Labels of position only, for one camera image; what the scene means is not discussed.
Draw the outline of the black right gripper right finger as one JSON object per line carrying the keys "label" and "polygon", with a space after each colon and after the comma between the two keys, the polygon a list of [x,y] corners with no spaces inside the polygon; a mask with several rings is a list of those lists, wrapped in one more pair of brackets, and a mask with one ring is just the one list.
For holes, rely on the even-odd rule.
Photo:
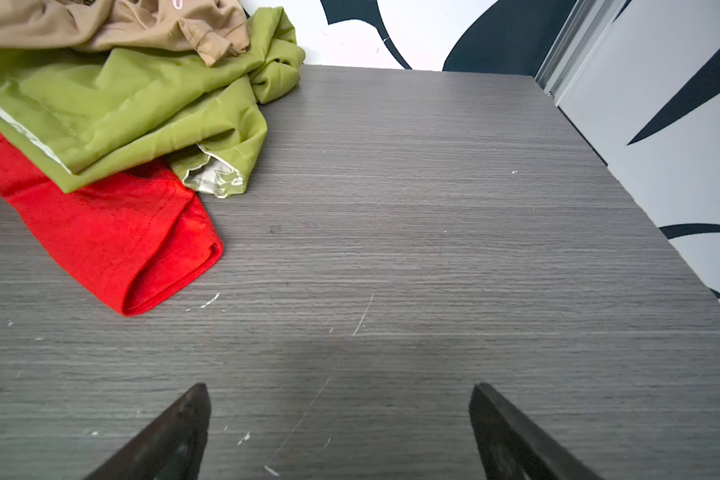
{"label": "black right gripper right finger", "polygon": [[488,479],[601,479],[487,383],[474,386],[469,415]]}

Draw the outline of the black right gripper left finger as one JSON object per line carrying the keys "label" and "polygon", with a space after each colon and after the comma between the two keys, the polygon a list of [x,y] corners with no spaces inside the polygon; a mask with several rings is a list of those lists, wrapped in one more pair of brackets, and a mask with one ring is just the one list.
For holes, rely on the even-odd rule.
{"label": "black right gripper left finger", "polygon": [[89,479],[196,479],[208,441],[211,401],[197,383],[181,395]]}

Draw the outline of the red cloth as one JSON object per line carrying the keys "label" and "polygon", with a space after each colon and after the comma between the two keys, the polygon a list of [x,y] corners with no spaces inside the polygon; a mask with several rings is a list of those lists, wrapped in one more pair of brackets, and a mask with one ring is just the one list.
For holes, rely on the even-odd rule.
{"label": "red cloth", "polygon": [[65,194],[0,133],[0,197],[62,269],[127,317],[167,300],[223,252],[201,200],[161,159]]}

